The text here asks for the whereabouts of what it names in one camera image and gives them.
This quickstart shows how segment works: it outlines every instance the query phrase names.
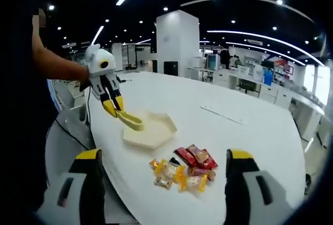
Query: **yellow candy wrapper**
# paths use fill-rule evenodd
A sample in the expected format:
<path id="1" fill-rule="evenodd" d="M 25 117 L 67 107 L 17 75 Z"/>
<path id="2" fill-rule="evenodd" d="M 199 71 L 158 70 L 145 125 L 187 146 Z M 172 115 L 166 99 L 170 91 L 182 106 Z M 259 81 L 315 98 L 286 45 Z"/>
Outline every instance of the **yellow candy wrapper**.
<path id="1" fill-rule="evenodd" d="M 178 183 L 185 170 L 184 165 L 176 165 L 166 160 L 162 160 L 155 168 L 156 176 L 164 175 Z"/>
<path id="2" fill-rule="evenodd" d="M 198 190 L 200 192 L 204 192 L 204 188 L 206 187 L 208 175 L 203 176 L 194 176 L 194 177 L 187 177 L 181 176 L 180 178 L 180 190 L 188 190 L 194 191 Z"/>

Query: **red candy wrapper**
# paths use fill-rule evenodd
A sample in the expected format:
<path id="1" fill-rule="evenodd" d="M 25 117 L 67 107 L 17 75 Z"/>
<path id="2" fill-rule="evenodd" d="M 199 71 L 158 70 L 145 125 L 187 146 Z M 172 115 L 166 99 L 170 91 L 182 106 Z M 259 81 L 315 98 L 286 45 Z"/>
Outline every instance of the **red candy wrapper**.
<path id="1" fill-rule="evenodd" d="M 204 161 L 201 164 L 200 168 L 203 169 L 215 169 L 218 167 L 217 163 L 214 161 L 214 159 L 212 158 L 212 156 L 208 153 L 209 157 L 206 161 Z"/>
<path id="2" fill-rule="evenodd" d="M 189 167 L 198 166 L 195 157 L 183 147 L 178 148 L 177 150 L 174 151 L 174 153 L 177 154 Z"/>

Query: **white table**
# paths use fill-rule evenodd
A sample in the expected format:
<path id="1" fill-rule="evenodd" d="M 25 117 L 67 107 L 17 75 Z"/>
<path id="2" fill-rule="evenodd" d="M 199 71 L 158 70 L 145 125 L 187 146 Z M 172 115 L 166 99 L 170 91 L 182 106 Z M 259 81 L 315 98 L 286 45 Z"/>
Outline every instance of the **white table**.
<path id="1" fill-rule="evenodd" d="M 121 78 L 132 79 L 120 85 L 127 111 L 167 113 L 178 128 L 172 141 L 154 151 L 129 145 L 122 139 L 123 123 L 104 111 L 93 95 L 90 97 L 92 133 L 96 146 L 103 150 L 105 170 L 119 197 L 142 225 L 223 224 L 229 148 L 250 152 L 260 169 L 267 170 L 283 186 L 292 208 L 303 201 L 304 155 L 287 110 L 237 91 L 182 77 L 140 72 Z M 247 123 L 240 125 L 200 108 L 213 102 L 222 111 L 241 115 Z M 176 184 L 170 190 L 154 186 L 149 161 L 168 160 L 176 148 L 193 143 L 206 148 L 218 163 L 215 182 L 198 195 L 179 193 Z"/>

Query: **cabinet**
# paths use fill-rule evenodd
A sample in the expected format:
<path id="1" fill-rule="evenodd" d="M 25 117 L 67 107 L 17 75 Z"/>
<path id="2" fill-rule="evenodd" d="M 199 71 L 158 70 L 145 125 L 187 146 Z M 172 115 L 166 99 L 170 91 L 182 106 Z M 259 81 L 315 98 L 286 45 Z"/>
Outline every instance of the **cabinet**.
<path id="1" fill-rule="evenodd" d="M 289 109 L 291 103 L 291 92 L 285 89 L 279 89 L 275 104 L 284 109 Z"/>

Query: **white pillar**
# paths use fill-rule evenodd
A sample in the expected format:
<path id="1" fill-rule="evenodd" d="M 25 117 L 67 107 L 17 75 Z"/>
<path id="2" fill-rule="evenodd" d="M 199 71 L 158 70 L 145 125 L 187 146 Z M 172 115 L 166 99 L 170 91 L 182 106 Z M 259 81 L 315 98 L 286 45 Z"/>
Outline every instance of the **white pillar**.
<path id="1" fill-rule="evenodd" d="M 116 60 L 116 72 L 123 70 L 123 56 L 121 50 L 121 43 L 112 44 L 112 54 Z"/>
<path id="2" fill-rule="evenodd" d="M 181 10 L 157 18 L 158 72 L 165 61 L 178 61 L 178 75 L 186 77 L 191 60 L 200 56 L 199 19 Z"/>

